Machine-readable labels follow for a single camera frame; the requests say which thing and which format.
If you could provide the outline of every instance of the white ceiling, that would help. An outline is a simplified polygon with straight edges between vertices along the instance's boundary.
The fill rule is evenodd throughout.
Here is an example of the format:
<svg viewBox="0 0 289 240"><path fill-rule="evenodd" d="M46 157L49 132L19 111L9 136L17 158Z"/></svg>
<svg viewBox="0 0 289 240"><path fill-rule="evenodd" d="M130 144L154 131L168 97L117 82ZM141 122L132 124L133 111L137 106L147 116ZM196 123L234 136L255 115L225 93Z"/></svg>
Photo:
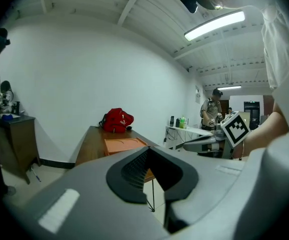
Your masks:
<svg viewBox="0 0 289 240"><path fill-rule="evenodd" d="M18 0L13 7L16 18L61 12L118 24L151 40L188 71L196 70L205 90L229 82L243 87L269 86L261 35L263 17L252 7L243 9L245 21L193 41L187 41L184 33L231 10L209 11L200 6L191 14L180 0Z"/></svg>

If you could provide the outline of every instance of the gray shirt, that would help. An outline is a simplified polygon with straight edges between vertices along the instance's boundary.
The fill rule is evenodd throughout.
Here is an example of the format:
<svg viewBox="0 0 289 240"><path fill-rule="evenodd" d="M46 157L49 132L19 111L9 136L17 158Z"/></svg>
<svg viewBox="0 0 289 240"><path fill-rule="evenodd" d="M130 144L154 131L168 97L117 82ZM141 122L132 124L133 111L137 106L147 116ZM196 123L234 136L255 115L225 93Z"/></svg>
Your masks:
<svg viewBox="0 0 289 240"><path fill-rule="evenodd" d="M213 100L209 102L209 99L206 99L201 106L201 110L200 110L201 115L203 111L206 111L209 119L215 119L218 113L222 112L220 102L213 101ZM207 125L207 120L203 119L203 124Z"/></svg>

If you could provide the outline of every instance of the black baseboard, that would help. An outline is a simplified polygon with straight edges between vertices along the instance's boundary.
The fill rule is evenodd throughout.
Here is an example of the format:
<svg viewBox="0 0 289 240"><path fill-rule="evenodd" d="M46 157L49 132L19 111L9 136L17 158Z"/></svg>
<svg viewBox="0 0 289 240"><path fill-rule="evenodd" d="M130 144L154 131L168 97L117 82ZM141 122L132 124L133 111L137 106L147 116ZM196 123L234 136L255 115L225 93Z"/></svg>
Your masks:
<svg viewBox="0 0 289 240"><path fill-rule="evenodd" d="M176 145L176 146L175 146L175 149L176 149L176 150L177 150L177 149L180 149L180 148L182 148L183 146L184 146L184 144L181 143L181 144L179 144L179 145Z"/></svg>
<svg viewBox="0 0 289 240"><path fill-rule="evenodd" d="M56 168L62 168L62 169L72 169L75 167L74 162L58 162L58 161L52 161L52 160L46 160L46 159L41 159L41 164L44 166L49 166L49 167L56 167Z"/></svg>

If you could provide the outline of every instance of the fluorescent light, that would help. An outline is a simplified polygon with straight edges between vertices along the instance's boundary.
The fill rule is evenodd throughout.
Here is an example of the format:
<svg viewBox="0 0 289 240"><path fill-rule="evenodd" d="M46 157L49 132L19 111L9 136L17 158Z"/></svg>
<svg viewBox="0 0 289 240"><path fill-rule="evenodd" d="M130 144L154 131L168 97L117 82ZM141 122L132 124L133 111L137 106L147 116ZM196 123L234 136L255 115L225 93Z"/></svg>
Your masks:
<svg viewBox="0 0 289 240"><path fill-rule="evenodd" d="M235 85L235 86L228 86L228 87L220 87L220 88L217 88L218 90L229 90L229 89L240 89L241 88L241 85Z"/></svg>
<svg viewBox="0 0 289 240"><path fill-rule="evenodd" d="M237 23L237 22L243 22L245 20L245 14L242 10L236 10L231 13L227 13L224 15L221 15L219 17L216 17L212 20L209 20L190 31L184 33L184 37L191 41L197 37L200 37L204 35L205 33L208 33L210 31L214 31L216 29L222 28L224 26Z"/></svg>

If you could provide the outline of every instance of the red bag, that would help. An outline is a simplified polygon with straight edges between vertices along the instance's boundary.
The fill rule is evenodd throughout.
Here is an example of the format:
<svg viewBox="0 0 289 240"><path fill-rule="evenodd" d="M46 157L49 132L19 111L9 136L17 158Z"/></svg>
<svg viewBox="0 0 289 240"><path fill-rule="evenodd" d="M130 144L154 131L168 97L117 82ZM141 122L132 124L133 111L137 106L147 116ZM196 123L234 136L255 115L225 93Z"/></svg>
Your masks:
<svg viewBox="0 0 289 240"><path fill-rule="evenodd" d="M122 108L112 108L107 114L104 114L99 125L107 132L124 133L127 126L131 125L134 117L127 114Z"/></svg>

